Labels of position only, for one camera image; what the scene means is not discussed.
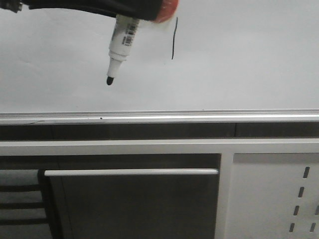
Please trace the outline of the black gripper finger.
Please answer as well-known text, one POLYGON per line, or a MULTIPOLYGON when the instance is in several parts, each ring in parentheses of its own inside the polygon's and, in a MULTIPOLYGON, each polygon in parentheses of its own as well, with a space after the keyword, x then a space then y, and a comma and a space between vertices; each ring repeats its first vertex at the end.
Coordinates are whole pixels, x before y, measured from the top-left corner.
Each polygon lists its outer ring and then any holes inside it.
POLYGON ((61 8, 85 11, 104 16, 155 20, 161 10, 161 0, 2 0, 0 7, 17 13, 26 5, 29 9, 61 8))

